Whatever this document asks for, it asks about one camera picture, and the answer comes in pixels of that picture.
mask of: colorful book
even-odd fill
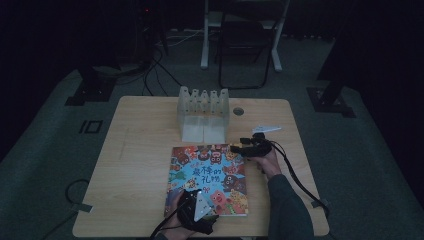
[[[200,189],[212,214],[246,216],[248,213],[244,159],[228,144],[174,147],[168,178],[165,214],[175,191]]]

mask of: gray carpet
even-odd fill
[[[218,69],[213,63],[215,46],[211,43],[209,69],[201,70],[201,44],[191,40],[172,46],[169,56],[160,63],[190,89],[218,89]],[[424,239],[423,209],[360,95],[349,88],[342,92],[357,118],[316,113],[313,109],[306,88],[328,84],[316,81],[316,77],[331,46],[321,40],[282,39],[279,53],[283,71],[270,71],[262,89],[230,91],[230,97],[281,98],[291,103],[318,190],[330,202],[329,224],[337,239]],[[228,67],[223,77],[229,81],[255,79],[254,76],[260,79],[262,72],[258,70],[264,64],[259,61],[254,67]],[[166,93],[177,96],[178,85],[160,67],[156,69]],[[155,74],[150,73],[148,86],[154,95],[164,95]],[[0,239],[42,239],[71,216],[66,187],[77,179],[90,179],[119,98],[142,95],[143,89],[141,79],[120,78],[109,102],[64,106],[80,82],[79,74],[72,72],[57,85],[1,163]],[[91,121],[94,130],[81,130],[84,121]],[[83,183],[75,185],[72,199],[81,200],[84,192]],[[72,217],[47,239],[75,239],[74,221]]]

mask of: chair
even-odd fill
[[[216,55],[219,59],[218,80],[221,88],[258,89],[265,85],[268,78],[275,30],[280,21],[285,18],[288,1],[231,0],[224,7]],[[269,23],[271,27],[265,29],[262,25],[263,22]],[[223,83],[221,76],[223,55],[255,55],[253,62],[256,62],[262,50],[267,47],[269,47],[269,50],[265,76],[259,85],[226,86]]]

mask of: desk leg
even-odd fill
[[[202,59],[200,61],[201,69],[208,68],[209,60],[209,0],[205,0],[204,24]]]
[[[278,52],[277,52],[278,42],[280,41],[281,32],[283,31],[283,25],[284,25],[284,20],[278,24],[277,33],[275,34],[275,39],[274,39],[274,46],[272,46],[272,51],[271,51],[272,62],[274,63],[274,69],[276,72],[283,71],[283,68],[281,67],[280,57],[278,56]]]

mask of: hand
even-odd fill
[[[178,193],[178,195],[174,198],[174,200],[171,203],[171,210],[168,212],[169,216],[172,212],[174,212],[175,209],[178,207],[178,200],[180,200],[181,196],[183,195],[184,191],[181,191]],[[181,222],[177,217],[177,214],[172,216],[171,219],[163,226],[163,228],[171,228],[171,229],[164,229],[162,230],[162,234],[168,238],[168,240],[185,240],[191,235],[193,235],[195,232],[188,230],[181,226]]]
[[[263,157],[249,157],[248,159],[255,161],[258,164],[258,169],[262,170],[266,174],[268,180],[275,175],[282,174],[274,147]]]

